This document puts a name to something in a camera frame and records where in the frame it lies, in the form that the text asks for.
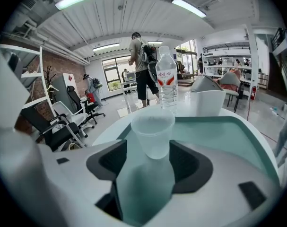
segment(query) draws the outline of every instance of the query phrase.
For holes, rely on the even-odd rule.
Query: gray t-shirt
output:
[[[131,55],[135,54],[135,71],[142,71],[148,69],[148,64],[142,62],[141,57],[139,56],[141,49],[141,41],[139,39],[134,39],[130,43],[130,52]]]

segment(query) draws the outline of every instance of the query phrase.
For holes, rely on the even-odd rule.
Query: person with backpack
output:
[[[136,64],[136,82],[138,99],[142,101],[143,107],[147,106],[147,94],[146,85],[153,94],[159,98],[159,89],[155,82],[152,80],[149,71],[148,63],[151,58],[151,47],[148,42],[141,38],[138,32],[132,34],[132,41],[130,43],[130,60],[129,65],[131,66],[134,62]]]
[[[100,96],[99,96],[99,88],[101,87],[98,78],[92,78],[88,74],[83,75],[83,80],[87,81],[87,90],[88,93],[93,93],[94,99],[98,102],[98,107],[101,108],[103,106]]]

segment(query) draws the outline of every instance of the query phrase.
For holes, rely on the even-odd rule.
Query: plastic cup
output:
[[[175,116],[160,108],[144,109],[130,123],[145,154],[152,159],[161,159],[169,151],[169,140]]]

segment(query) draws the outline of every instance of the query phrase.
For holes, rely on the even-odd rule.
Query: water bottle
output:
[[[178,83],[176,62],[170,55],[168,46],[159,48],[160,60],[156,65],[157,81],[160,86],[160,104],[172,113],[177,111]]]

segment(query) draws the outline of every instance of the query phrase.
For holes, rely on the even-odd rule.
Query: bottle cap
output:
[[[159,47],[159,54],[165,54],[165,53],[169,53],[170,52],[170,48],[166,45],[164,46],[160,46]]]

